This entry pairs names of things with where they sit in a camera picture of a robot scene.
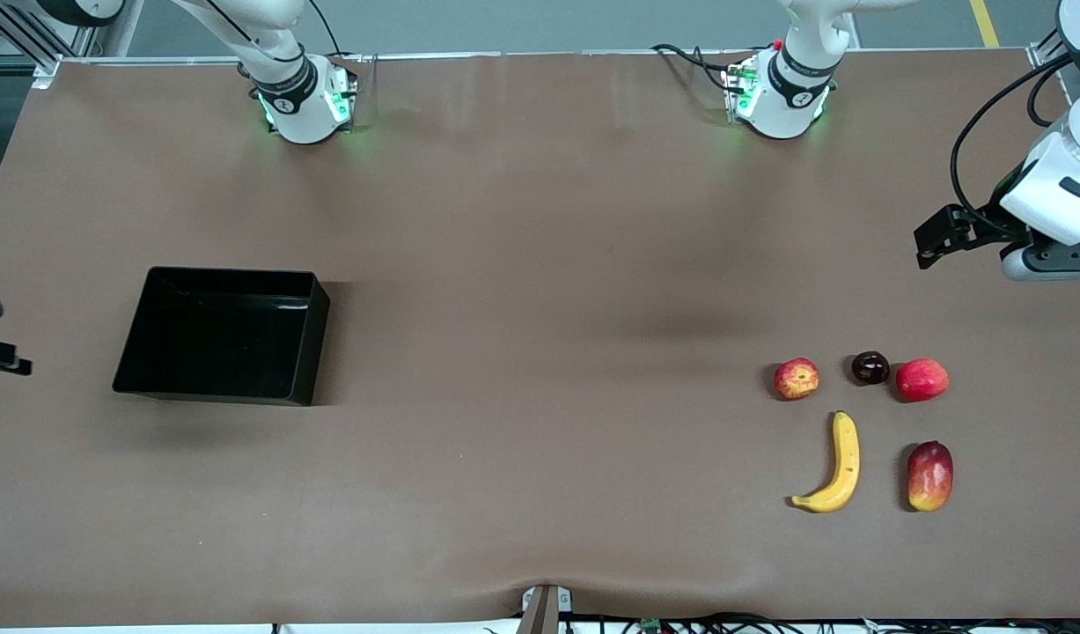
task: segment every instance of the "yellow floor line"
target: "yellow floor line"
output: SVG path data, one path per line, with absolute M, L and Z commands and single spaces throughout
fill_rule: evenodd
M 997 40 L 997 32 L 994 30 L 994 21 L 989 19 L 986 0 L 970 0 L 970 8 L 973 10 L 973 19 L 977 22 L 977 30 L 982 32 L 982 43 L 987 49 L 1001 46 Z

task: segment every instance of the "gray floor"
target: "gray floor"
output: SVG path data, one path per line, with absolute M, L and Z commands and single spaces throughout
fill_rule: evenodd
M 773 0 L 316 0 L 340 46 L 360 53 L 571 52 L 684 48 L 744 49 L 785 36 Z M 1041 39 L 1057 0 L 986 0 L 1002 46 Z M 896 12 L 860 13 L 870 49 L 983 46 L 969 0 L 921 0 Z M 332 44 L 309 5 L 294 29 L 310 51 Z M 226 55 L 227 49 L 168 0 L 145 0 L 130 56 Z M 959 69 L 978 72 L 978 69 Z M 28 80 L 0 78 L 0 160 Z

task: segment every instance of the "red apple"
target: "red apple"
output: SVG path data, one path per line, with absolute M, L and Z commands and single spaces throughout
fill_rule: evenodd
M 906 500 L 916 511 L 937 511 L 954 486 L 950 450 L 937 441 L 923 442 L 906 459 Z
M 773 373 L 773 389 L 786 401 L 809 396 L 818 389 L 819 381 L 821 375 L 818 374 L 818 366 L 805 356 L 786 361 Z
M 946 392 L 950 377 L 934 359 L 916 359 L 901 365 L 895 373 L 895 387 L 906 401 L 930 401 Z

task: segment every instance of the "black box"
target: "black box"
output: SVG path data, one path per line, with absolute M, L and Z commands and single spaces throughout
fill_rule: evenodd
M 309 405 L 329 297 L 293 270 L 149 270 L 113 390 Z

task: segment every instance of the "banana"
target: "banana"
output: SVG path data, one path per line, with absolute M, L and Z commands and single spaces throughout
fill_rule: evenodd
M 856 437 L 856 424 L 849 414 L 834 414 L 833 446 L 837 450 L 833 481 L 816 494 L 794 495 L 789 498 L 797 508 L 813 513 L 833 513 L 853 497 L 853 489 L 861 475 L 861 442 Z

